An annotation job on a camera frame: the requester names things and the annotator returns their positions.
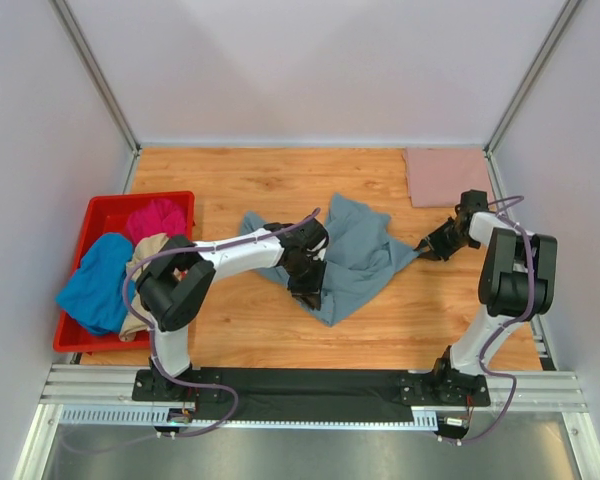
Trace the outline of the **grey blue t shirt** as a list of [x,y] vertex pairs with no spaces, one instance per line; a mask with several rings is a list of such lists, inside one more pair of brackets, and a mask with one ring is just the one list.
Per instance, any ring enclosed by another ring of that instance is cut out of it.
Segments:
[[332,195],[324,227],[329,234],[321,308],[298,304],[328,327],[376,297],[418,256],[388,233],[391,217],[339,193]]

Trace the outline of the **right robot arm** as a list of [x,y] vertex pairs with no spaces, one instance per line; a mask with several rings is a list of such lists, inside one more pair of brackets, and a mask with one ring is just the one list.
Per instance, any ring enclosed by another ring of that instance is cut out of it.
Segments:
[[481,190],[461,194],[455,215],[420,240],[419,257],[447,261],[458,250],[486,248],[477,292],[480,308],[466,332],[414,393],[442,405],[485,405],[489,365],[508,337],[553,303],[558,242],[509,219],[504,207],[520,199],[490,201]]

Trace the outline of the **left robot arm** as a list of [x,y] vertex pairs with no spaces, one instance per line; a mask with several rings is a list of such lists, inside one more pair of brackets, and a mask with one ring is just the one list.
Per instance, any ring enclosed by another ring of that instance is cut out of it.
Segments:
[[147,326],[151,354],[148,369],[136,375],[133,400],[192,401],[202,385],[188,353],[189,325],[221,280],[281,268],[291,296],[310,310],[320,309],[328,243],[325,227],[306,218],[217,242],[192,243],[178,235],[136,265],[130,280],[140,305],[129,311]]

